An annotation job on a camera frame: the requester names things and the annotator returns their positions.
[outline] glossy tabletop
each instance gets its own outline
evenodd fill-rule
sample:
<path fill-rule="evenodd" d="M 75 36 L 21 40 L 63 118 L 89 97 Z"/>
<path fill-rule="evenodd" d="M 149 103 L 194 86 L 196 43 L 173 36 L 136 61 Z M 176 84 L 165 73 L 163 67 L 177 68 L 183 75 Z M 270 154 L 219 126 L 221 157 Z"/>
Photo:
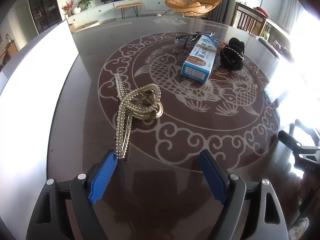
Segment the glossy tabletop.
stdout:
<path fill-rule="evenodd" d="M 232 37 L 243 41 L 244 68 L 228 72 L 217 55 L 205 85 L 181 77 L 187 53 L 173 53 L 174 38 L 197 31 L 215 32 L 219 49 Z M 297 87 L 304 87 L 294 65 L 275 58 L 255 36 L 199 19 L 133 18 L 73 37 L 79 56 L 52 123 L 48 178 L 73 179 L 115 148 L 114 73 L 121 73 L 128 90 L 156 83 L 162 93 L 163 116 L 133 121 L 129 161 L 119 163 L 103 199 L 94 205 L 109 239 L 206 239 L 222 205 L 198 166 L 205 148 L 243 179 L 268 178 L 287 224 L 292 223 L 301 173 L 276 135 L 313 114 L 307 105 L 293 107 L 300 96 Z"/>

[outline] gold hair clip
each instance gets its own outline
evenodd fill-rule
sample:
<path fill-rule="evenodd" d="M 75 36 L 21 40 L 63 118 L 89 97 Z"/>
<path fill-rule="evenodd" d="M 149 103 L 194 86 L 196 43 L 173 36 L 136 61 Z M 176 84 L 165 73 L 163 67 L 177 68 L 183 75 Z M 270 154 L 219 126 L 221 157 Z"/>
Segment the gold hair clip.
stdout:
<path fill-rule="evenodd" d="M 123 159 L 125 158 L 131 134 L 132 116 L 141 120 L 157 119 L 163 114 L 163 106 L 160 102 L 161 91 L 158 85 L 149 84 L 128 93 L 124 88 L 119 73 L 115 74 L 115 80 L 120 100 L 116 130 L 116 155 L 119 159 Z M 143 106 L 140 103 L 141 100 L 136 104 L 131 102 L 136 96 L 147 91 L 151 92 L 147 98 L 151 102 L 150 106 Z"/>

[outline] white sheer curtain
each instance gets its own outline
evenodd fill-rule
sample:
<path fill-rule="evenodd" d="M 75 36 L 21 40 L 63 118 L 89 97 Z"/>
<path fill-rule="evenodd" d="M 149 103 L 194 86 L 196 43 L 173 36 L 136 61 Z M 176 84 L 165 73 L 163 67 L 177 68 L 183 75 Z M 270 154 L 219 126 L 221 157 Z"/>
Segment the white sheer curtain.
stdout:
<path fill-rule="evenodd" d="M 298 0 L 282 0 L 281 10 L 278 16 L 278 24 L 291 32 L 299 15 L 303 12 L 303 6 Z"/>

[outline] blue gripper pad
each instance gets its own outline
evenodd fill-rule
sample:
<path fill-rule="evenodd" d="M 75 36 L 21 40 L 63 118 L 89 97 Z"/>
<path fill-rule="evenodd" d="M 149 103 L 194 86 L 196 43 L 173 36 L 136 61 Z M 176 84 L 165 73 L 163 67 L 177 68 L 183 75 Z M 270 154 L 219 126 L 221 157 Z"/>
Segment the blue gripper pad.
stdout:
<path fill-rule="evenodd" d="M 223 174 L 223 171 L 207 150 L 200 152 L 199 165 L 215 199 L 219 200 L 221 204 L 224 205 L 228 199 L 226 194 L 229 187 L 228 177 Z"/>
<path fill-rule="evenodd" d="M 89 195 L 89 201 L 91 204 L 95 204 L 97 200 L 102 199 L 117 164 L 118 158 L 115 155 L 115 152 L 112 151 L 91 183 L 91 191 Z"/>

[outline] round table pattern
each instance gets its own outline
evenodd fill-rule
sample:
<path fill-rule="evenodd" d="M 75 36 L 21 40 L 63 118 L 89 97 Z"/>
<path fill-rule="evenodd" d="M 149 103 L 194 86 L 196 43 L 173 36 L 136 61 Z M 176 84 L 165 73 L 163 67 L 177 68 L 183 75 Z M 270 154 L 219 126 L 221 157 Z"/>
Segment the round table pattern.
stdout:
<path fill-rule="evenodd" d="M 245 55 L 242 70 L 223 69 L 219 54 L 226 44 L 221 41 L 206 84 L 183 77 L 181 67 L 188 53 L 173 52 L 178 34 L 185 33 L 143 36 L 106 61 L 98 82 L 106 118 L 116 130 L 115 73 L 121 73 L 128 91 L 155 83 L 161 88 L 164 114 L 157 120 L 134 119 L 132 146 L 167 165 L 191 171 L 200 171 L 198 155 L 203 149 L 228 170 L 255 162 L 269 150 L 279 130 L 276 104 L 264 92 L 268 79 Z"/>

